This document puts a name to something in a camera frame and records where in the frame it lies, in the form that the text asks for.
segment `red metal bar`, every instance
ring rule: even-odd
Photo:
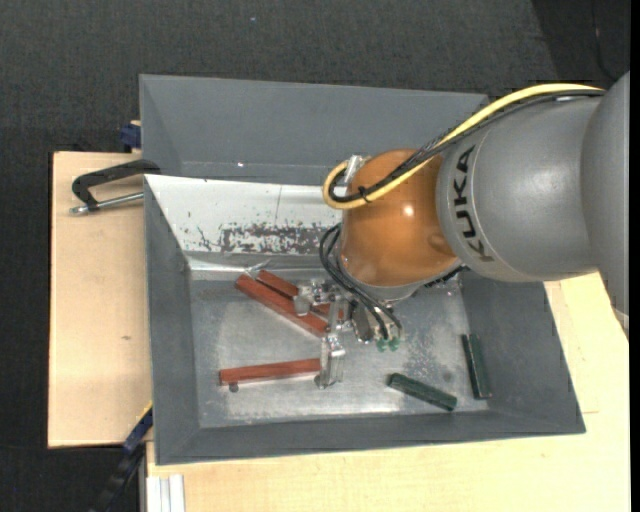
[[[256,366],[242,366],[220,370],[220,384],[237,384],[256,380],[286,379],[305,373],[318,373],[322,368],[320,359],[300,359],[283,363],[260,364]]]
[[[327,322],[311,313],[298,316],[290,298],[284,297],[248,275],[243,274],[238,278],[236,288],[316,336],[324,336]]]

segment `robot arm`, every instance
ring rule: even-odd
[[[606,95],[547,84],[491,104],[416,152],[367,161],[324,188],[344,210],[342,271],[381,300],[461,265],[505,281],[600,270],[628,331],[627,73]]]

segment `black object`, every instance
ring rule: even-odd
[[[447,411],[453,411],[458,405],[458,399],[455,396],[440,391],[424,382],[410,379],[400,373],[391,375],[389,387]]]
[[[484,365],[484,358],[482,357],[480,338],[476,334],[463,334],[462,346],[464,347],[464,355],[469,368],[469,378],[471,379],[473,396],[477,400],[491,398],[493,393],[489,386],[489,378]]]
[[[111,512],[115,510],[113,507],[135,476],[143,455],[144,446],[138,445],[132,453],[122,457],[118,467],[107,480],[104,490],[100,493],[93,506],[89,508],[89,512]]]
[[[129,123],[120,130],[120,142],[129,148],[142,147],[142,128]]]
[[[124,491],[128,487],[132,478],[136,474],[144,455],[144,445],[142,438],[153,425],[153,408],[149,407],[147,412],[140,418],[138,423],[125,440],[122,451],[124,455],[118,467],[107,480],[103,491],[89,512],[111,512]]]
[[[91,187],[135,176],[136,174],[160,174],[160,168],[149,160],[136,160],[78,176],[73,185],[71,185],[71,190],[80,201],[87,205],[89,211],[96,211],[99,209],[98,201],[89,192]]]

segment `black cable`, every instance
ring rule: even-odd
[[[332,254],[335,244],[340,237],[340,231],[341,225],[336,224],[335,226],[329,228],[322,236],[320,240],[320,262],[322,263],[322,266],[340,286],[342,286],[345,290],[353,293],[360,300],[362,305],[367,308],[367,310],[371,313],[371,315],[375,318],[376,322],[380,326],[380,330],[382,331],[385,339],[389,339],[389,331],[384,320],[380,316],[380,313],[387,316],[391,320],[391,322],[395,324],[396,328],[398,329],[398,334],[401,335],[403,331],[402,323],[393,314],[393,312],[389,311],[388,308],[383,306],[380,302],[371,297],[364,290],[360,289],[356,283],[354,283],[346,274],[344,274],[344,272],[342,272],[337,264],[333,265],[331,263],[329,256]],[[329,247],[325,249],[327,239],[332,233],[335,234],[329,244]]]
[[[326,243],[326,240],[329,237],[329,235],[334,231],[336,232],[336,234],[334,235],[331,243],[329,244],[329,248],[327,249],[327,251],[325,253],[324,245]],[[357,289],[356,287],[350,285],[349,283],[347,283],[345,281],[345,279],[344,279],[345,276],[344,276],[344,274],[342,274],[342,272],[340,272],[339,267],[337,265],[336,266],[331,265],[331,262],[329,261],[329,257],[328,256],[329,256],[329,254],[331,254],[331,251],[333,250],[333,247],[335,246],[339,236],[340,236],[340,224],[336,224],[335,226],[333,226],[332,228],[327,230],[327,232],[322,236],[322,239],[320,240],[320,262],[322,263],[322,266],[325,268],[325,270],[329,273],[329,275],[340,286],[342,286],[347,291],[350,291],[351,293],[353,293],[356,297],[358,297],[360,299],[360,302],[369,310],[369,312],[373,315],[373,317],[375,318],[376,322],[380,326],[380,329],[382,330],[383,336],[385,338],[388,338],[389,337],[389,332],[387,330],[386,324],[384,323],[384,321],[382,320],[380,315],[377,313],[377,311],[375,311],[375,308],[372,307],[372,305],[370,303],[368,303],[366,297],[362,296],[362,291]]]
[[[413,155],[411,155],[407,160],[405,160],[402,164],[396,167],[391,173],[389,173],[387,176],[385,176],[383,179],[381,179],[377,183],[374,183],[373,185],[366,188],[360,187],[358,189],[358,192],[354,194],[350,194],[346,196],[337,196],[335,194],[335,187],[338,181],[344,176],[344,173],[346,171],[345,169],[344,171],[338,173],[334,177],[332,183],[329,185],[329,197],[331,197],[332,200],[338,203],[348,203],[356,199],[364,199],[365,201],[367,201],[368,195],[388,185],[392,181],[395,181],[396,179],[400,178],[401,176],[403,176],[404,174],[412,170],[416,165],[419,165],[422,162],[428,160],[429,158],[437,155],[438,153],[441,153],[445,149],[449,148],[450,146],[458,142],[463,137],[467,137],[468,135],[471,135],[472,133],[486,127],[488,124],[494,123],[498,119],[501,119],[507,115],[513,114],[514,112],[519,111],[523,108],[527,108],[532,105],[555,100],[557,98],[566,98],[566,97],[572,97],[572,96],[591,97],[591,96],[602,96],[603,94],[604,94],[604,91],[596,90],[596,89],[588,90],[588,91],[581,90],[581,89],[567,90],[567,91],[555,92],[555,93],[537,96],[532,99],[528,99],[526,101],[513,104],[509,106],[509,108],[506,108],[501,112],[491,115],[491,117],[485,119],[484,121],[481,121],[475,126],[472,126],[468,130],[465,130],[464,132],[456,135],[455,137],[452,137],[451,139],[449,139],[448,141],[440,145],[438,145],[438,142],[441,141],[446,134],[430,140],[424,146],[418,149]]]

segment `dark floor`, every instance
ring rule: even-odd
[[[0,510],[86,510],[118,460],[45,450],[48,153],[122,150],[138,73],[490,95],[546,80],[606,87],[630,67],[630,5],[0,0]],[[121,509],[135,507],[133,489]]]

